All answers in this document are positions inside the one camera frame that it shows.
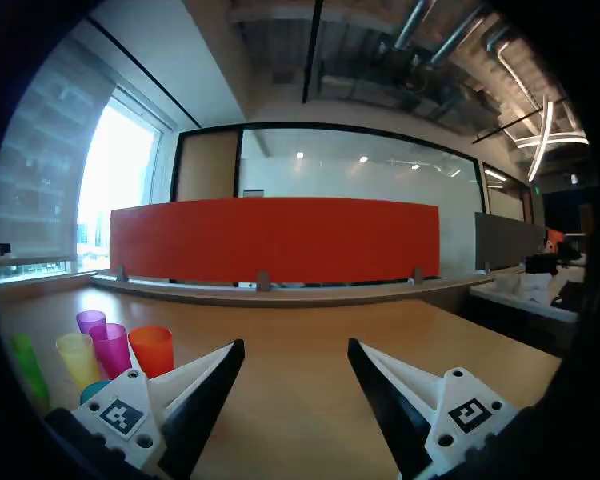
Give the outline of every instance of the magenta cup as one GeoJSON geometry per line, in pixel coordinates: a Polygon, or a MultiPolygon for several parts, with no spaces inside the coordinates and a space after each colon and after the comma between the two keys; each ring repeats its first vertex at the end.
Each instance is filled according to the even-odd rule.
{"type": "Polygon", "coordinates": [[[80,312],[75,316],[75,318],[78,320],[78,328],[80,329],[80,332],[87,335],[89,334],[89,330],[91,330],[92,326],[104,325],[106,322],[104,313],[97,310],[80,312]]]}
{"type": "Polygon", "coordinates": [[[89,335],[94,340],[95,354],[111,379],[131,368],[126,329],[117,323],[91,327],[89,335]]]}

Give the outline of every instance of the plastic cup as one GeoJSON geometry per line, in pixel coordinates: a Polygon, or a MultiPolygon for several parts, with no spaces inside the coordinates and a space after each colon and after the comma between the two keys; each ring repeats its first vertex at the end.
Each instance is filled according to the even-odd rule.
{"type": "Polygon", "coordinates": [[[116,378],[131,368],[126,329],[117,323],[92,326],[89,335],[94,341],[95,354],[110,378],[116,378]]]}
{"type": "Polygon", "coordinates": [[[104,325],[106,323],[106,316],[103,312],[98,310],[86,310],[80,312],[75,316],[78,320],[78,328],[80,332],[89,334],[89,330],[96,325],[104,325]]]}
{"type": "Polygon", "coordinates": [[[31,345],[31,338],[24,334],[14,335],[11,338],[11,348],[14,351],[15,360],[20,367],[22,376],[29,384],[31,391],[42,406],[48,408],[50,404],[49,389],[46,386],[45,378],[42,376],[34,348],[31,345]]]}
{"type": "Polygon", "coordinates": [[[148,378],[171,372],[174,367],[174,344],[171,332],[161,326],[142,326],[129,332],[129,343],[148,378]]]}
{"type": "Polygon", "coordinates": [[[55,345],[80,391],[101,380],[95,361],[94,343],[89,335],[66,334],[55,345]]]}

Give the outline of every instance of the gray partition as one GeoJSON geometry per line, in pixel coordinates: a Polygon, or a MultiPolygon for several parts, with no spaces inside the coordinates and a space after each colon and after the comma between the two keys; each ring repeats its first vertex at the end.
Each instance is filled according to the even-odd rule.
{"type": "Polygon", "coordinates": [[[542,251],[545,228],[511,218],[475,214],[475,267],[486,262],[491,269],[515,266],[542,251]]]}

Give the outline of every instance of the window blind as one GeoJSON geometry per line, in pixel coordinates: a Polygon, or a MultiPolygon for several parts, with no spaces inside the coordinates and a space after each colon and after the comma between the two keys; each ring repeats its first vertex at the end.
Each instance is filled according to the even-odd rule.
{"type": "Polygon", "coordinates": [[[0,150],[0,265],[76,255],[80,182],[91,138],[115,84],[65,40],[29,85],[0,150]]]}

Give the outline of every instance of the red panel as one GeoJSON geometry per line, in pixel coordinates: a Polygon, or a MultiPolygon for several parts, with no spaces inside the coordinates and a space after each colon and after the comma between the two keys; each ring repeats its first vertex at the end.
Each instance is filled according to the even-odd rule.
{"type": "Polygon", "coordinates": [[[351,198],[226,198],[111,212],[111,268],[200,282],[361,282],[440,267],[438,208],[351,198]]]}

